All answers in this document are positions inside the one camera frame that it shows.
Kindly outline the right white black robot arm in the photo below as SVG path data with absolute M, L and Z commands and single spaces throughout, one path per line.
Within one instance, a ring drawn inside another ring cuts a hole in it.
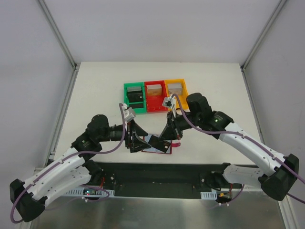
M 181 103 L 178 95 L 164 98 L 163 106 L 170 111 L 160 135 L 162 140 L 180 140 L 184 130 L 193 128 L 230 145 L 256 165 L 225 164 L 221 172 L 213 173 L 219 188 L 226 188 L 231 183 L 259 187 L 269 197 L 281 201 L 297 180 L 305 181 L 299 175 L 299 159 L 295 155 L 285 156 L 256 141 L 231 117 L 212 110 L 201 93 L 187 96 L 186 102 L 189 110 L 180 108 L 181 114 L 177 114 L 176 105 Z

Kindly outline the red leather card holder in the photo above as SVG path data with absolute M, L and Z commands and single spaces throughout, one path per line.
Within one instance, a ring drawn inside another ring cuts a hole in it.
M 155 134 L 148 134 L 142 139 L 151 146 L 150 148 L 142 150 L 146 153 L 171 155 L 173 148 L 181 146 L 181 142 L 179 140 L 161 140 L 159 135 Z

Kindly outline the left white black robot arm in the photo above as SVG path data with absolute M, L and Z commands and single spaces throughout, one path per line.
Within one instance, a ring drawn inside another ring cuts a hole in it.
M 80 185 L 95 186 L 102 170 L 92 160 L 95 155 L 109 154 L 118 149 L 103 151 L 101 142 L 118 141 L 131 152 L 149 147 L 142 136 L 147 132 L 139 127 L 131 114 L 125 114 L 121 125 L 110 126 L 103 114 L 94 116 L 82 133 L 63 155 L 39 173 L 22 181 L 15 179 L 9 185 L 13 204 L 10 220 L 13 224 L 36 219 L 46 207 L 65 192 Z

